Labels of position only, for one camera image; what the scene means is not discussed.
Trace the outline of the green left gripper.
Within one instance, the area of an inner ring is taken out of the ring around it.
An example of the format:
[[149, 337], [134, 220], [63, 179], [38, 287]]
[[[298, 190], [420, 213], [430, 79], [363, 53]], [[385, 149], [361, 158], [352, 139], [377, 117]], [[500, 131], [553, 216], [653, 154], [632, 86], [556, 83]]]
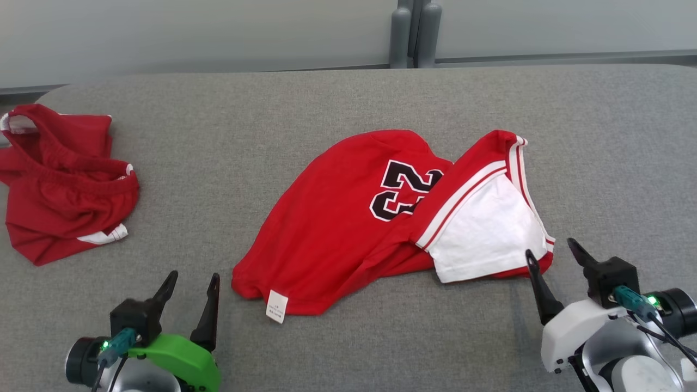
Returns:
[[[165, 306], [172, 297], [178, 271], [171, 271], [151, 298], [154, 305]], [[212, 274], [207, 287], [207, 301], [197, 327], [189, 340], [176, 334], [162, 333], [147, 347], [129, 349], [129, 357], [147, 360], [155, 368], [194, 387], [195, 391], [219, 391], [221, 374], [211, 352], [216, 350], [220, 276]]]

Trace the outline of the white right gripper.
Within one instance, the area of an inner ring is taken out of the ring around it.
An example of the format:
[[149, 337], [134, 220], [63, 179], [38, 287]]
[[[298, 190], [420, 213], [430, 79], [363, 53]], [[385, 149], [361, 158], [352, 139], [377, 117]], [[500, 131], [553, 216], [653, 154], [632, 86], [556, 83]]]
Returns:
[[[568, 238], [567, 245], [588, 283], [595, 282], [599, 262], [575, 238]], [[564, 308], [545, 282], [540, 263], [532, 250], [525, 251], [525, 259], [543, 325], [543, 367], [547, 372], [555, 373], [568, 367], [568, 357], [611, 322], [612, 317], [625, 317], [627, 310], [622, 307], [605, 309], [592, 299], [577, 301]]]

